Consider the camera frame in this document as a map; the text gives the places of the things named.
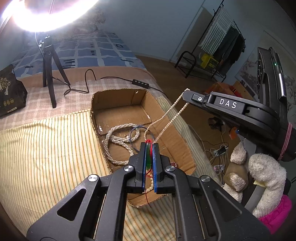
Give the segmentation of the green jade red cord pendant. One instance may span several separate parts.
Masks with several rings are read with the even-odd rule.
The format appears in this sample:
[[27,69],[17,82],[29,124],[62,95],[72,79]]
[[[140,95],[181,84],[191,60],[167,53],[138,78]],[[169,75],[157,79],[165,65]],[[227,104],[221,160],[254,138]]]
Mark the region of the green jade red cord pendant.
[[148,188],[145,188],[145,198],[147,201],[147,204],[149,205],[149,207],[151,207],[149,201],[148,201],[148,197],[147,194],[152,191],[154,189],[154,179],[152,177],[152,140],[147,139],[145,141],[146,144],[146,166],[145,166],[145,176],[149,177],[150,179],[150,186]]

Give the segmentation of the black clothes rack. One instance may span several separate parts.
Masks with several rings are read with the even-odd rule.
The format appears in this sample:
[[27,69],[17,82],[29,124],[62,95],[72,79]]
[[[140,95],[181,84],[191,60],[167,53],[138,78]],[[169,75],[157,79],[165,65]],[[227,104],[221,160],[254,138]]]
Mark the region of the black clothes rack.
[[221,1],[214,15],[191,50],[183,51],[175,68],[185,78],[207,73],[216,82],[224,82],[227,72],[245,52],[246,39]]

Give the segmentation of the yellow crate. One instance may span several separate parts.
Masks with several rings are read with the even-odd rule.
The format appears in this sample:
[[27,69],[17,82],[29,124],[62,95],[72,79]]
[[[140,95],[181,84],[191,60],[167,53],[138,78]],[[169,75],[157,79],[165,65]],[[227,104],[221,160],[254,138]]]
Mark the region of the yellow crate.
[[201,57],[201,67],[207,71],[213,71],[218,65],[218,61],[216,61],[212,55],[204,53]]

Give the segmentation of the cardboard tray box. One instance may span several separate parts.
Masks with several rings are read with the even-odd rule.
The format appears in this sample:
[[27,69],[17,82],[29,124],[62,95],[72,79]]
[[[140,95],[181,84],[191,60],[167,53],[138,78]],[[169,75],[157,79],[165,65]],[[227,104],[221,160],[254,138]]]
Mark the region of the cardboard tray box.
[[157,139],[159,151],[186,174],[196,170],[190,130],[164,97],[146,90],[104,90],[93,94],[90,117],[111,172],[137,154],[141,142]]

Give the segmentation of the orange covered box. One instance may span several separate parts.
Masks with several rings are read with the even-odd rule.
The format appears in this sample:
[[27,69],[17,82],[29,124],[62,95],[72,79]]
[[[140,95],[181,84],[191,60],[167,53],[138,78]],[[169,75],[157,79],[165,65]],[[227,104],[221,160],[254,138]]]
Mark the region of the orange covered box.
[[237,97],[242,97],[244,99],[253,100],[251,94],[239,81],[236,81],[233,85],[229,85],[227,83],[222,82],[216,82],[212,84],[207,90],[205,90],[204,94],[208,94],[210,92],[219,92]]

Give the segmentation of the white plush toy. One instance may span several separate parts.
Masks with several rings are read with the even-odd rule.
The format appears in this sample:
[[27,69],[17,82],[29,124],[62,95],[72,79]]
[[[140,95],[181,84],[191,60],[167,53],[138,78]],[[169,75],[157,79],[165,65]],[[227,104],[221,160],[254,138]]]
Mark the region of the white plush toy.
[[273,157],[253,154],[245,167],[247,151],[240,142],[230,156],[230,164],[224,176],[223,189],[237,202],[242,202],[243,191],[249,184],[248,174],[265,186],[262,197],[251,211],[256,218],[262,218],[276,209],[283,197],[287,172]]

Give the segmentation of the striped hanging cloth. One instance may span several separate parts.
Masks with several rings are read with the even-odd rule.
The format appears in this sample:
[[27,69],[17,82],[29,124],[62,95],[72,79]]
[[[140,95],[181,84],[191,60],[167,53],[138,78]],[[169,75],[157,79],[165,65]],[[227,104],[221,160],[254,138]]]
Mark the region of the striped hanging cloth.
[[224,6],[221,6],[210,26],[208,27],[205,36],[203,37],[199,47],[209,55],[213,55],[219,45],[222,43],[229,28],[232,25],[232,18]]

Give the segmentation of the checkered bed sheet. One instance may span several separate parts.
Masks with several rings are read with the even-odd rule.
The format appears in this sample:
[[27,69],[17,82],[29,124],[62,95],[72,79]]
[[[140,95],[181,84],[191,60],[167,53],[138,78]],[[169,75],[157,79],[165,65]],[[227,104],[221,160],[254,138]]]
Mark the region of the checkered bed sheet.
[[49,91],[43,87],[42,75],[35,74],[22,78],[28,95],[26,106],[15,110],[1,118],[1,130],[40,121],[45,118],[65,115],[76,111],[90,109],[94,93],[109,89],[137,89],[131,81],[133,79],[148,83],[153,96],[162,96],[161,88],[156,79],[145,69],[136,67],[107,66],[107,67],[79,67],[67,69],[66,75],[75,90],[89,90],[88,94],[77,91],[64,95],[67,86],[54,80],[54,91],[57,106],[52,108]]

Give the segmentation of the yellow striped cloth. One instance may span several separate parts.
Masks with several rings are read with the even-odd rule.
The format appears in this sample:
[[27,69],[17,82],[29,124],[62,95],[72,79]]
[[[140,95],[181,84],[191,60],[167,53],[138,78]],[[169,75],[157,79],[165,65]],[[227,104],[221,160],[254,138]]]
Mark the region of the yellow striped cloth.
[[[173,125],[191,150],[193,175],[208,175],[220,184],[184,119],[177,117]],[[106,176],[110,169],[89,110],[1,128],[1,204],[23,235],[90,174]],[[149,203],[140,208],[127,203],[123,240],[175,240],[171,198]]]

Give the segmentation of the blue patterned blanket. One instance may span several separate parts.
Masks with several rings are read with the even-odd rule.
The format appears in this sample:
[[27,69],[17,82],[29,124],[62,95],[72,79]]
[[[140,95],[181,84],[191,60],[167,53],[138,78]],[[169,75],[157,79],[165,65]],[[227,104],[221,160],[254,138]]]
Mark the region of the blue patterned blanket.
[[[115,33],[96,32],[73,39],[53,40],[63,69],[92,66],[125,66],[145,69],[129,47]],[[17,78],[42,73],[43,57],[36,39],[12,61]]]

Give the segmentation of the black tripod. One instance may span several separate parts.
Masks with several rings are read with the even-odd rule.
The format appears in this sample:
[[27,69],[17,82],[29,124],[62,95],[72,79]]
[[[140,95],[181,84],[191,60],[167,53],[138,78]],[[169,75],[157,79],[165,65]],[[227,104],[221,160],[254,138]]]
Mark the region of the black tripod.
[[52,108],[56,108],[56,97],[54,92],[54,84],[53,84],[53,68],[52,68],[52,60],[56,64],[60,75],[62,76],[64,82],[70,86],[70,82],[66,76],[66,73],[62,67],[62,64],[59,60],[59,57],[55,51],[52,38],[47,35],[44,37],[44,40],[41,41],[38,46],[41,48],[43,47],[43,50],[40,49],[42,56],[43,56],[43,87],[48,87],[49,96],[52,104]]

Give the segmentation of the black snack bag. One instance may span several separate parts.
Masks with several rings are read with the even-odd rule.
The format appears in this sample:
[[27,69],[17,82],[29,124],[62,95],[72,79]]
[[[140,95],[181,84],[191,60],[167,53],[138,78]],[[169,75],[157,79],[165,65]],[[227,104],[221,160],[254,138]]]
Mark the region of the black snack bag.
[[24,84],[17,80],[14,66],[10,64],[1,70],[1,118],[26,106],[28,92]]

